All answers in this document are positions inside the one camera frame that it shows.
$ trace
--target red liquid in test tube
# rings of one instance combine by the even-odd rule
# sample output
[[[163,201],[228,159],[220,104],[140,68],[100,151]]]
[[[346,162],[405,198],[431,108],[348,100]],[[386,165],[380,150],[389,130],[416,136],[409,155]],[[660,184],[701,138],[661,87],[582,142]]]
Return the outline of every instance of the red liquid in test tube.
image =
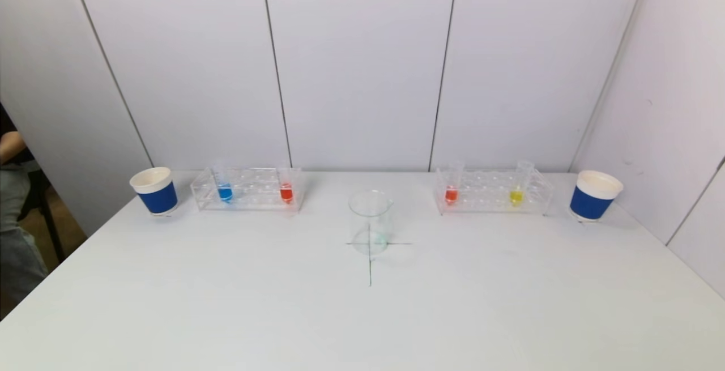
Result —
[[[458,189],[453,187],[453,185],[449,185],[446,188],[446,203],[448,205],[451,205],[458,200]]]
[[[282,196],[282,201],[285,201],[285,203],[292,203],[292,185],[288,182],[282,183],[279,186],[279,195]]]

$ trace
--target yellow liquid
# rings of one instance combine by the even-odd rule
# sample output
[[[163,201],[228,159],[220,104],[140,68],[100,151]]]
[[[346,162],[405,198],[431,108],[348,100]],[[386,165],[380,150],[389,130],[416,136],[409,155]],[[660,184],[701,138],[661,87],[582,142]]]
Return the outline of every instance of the yellow liquid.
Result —
[[[523,203],[523,191],[511,190],[510,193],[508,194],[508,198],[510,198],[513,206],[519,206],[519,205],[521,205],[521,203]]]

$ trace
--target test tube rack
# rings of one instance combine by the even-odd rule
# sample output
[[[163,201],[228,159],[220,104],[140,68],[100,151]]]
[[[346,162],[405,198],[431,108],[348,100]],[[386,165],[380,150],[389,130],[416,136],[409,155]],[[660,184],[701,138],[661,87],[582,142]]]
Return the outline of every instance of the test tube rack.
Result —
[[[510,192],[516,183],[516,170],[464,170],[455,202],[446,201],[446,172],[436,169],[435,198],[441,214],[507,212],[546,215],[554,186],[534,169],[523,193],[514,205]]]
[[[290,183],[280,183],[279,170],[289,178]],[[214,172],[207,168],[191,183],[191,192],[199,211],[203,210],[249,210],[249,211],[299,211],[305,197],[305,183],[301,169],[227,168],[225,177],[231,187],[232,198],[222,200]],[[283,200],[281,190],[289,192],[292,200]]]

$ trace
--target white wall panel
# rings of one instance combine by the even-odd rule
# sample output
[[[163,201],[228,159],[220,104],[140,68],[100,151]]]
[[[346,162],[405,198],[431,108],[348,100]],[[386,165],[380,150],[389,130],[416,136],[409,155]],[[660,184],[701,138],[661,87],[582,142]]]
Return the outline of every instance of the white wall panel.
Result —
[[[636,0],[455,0],[433,167],[569,169]]]
[[[725,298],[725,169],[715,175],[669,248]]]
[[[134,197],[151,163],[81,0],[0,0],[0,98],[86,234]]]
[[[619,204],[663,242],[725,154],[723,2],[642,0],[574,164],[619,178]]]
[[[451,0],[268,0],[292,162],[427,170]]]
[[[288,164],[265,0],[86,0],[155,165]]]

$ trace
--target blue and white cup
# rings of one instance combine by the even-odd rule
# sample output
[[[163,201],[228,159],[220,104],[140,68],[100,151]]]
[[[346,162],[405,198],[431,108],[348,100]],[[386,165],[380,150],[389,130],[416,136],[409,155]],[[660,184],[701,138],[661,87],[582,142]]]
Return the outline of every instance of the blue and white cup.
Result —
[[[131,178],[130,184],[152,215],[168,214],[178,204],[168,167],[143,170]]]
[[[572,196],[572,213],[579,221],[597,221],[623,189],[624,185],[608,174],[584,170]]]

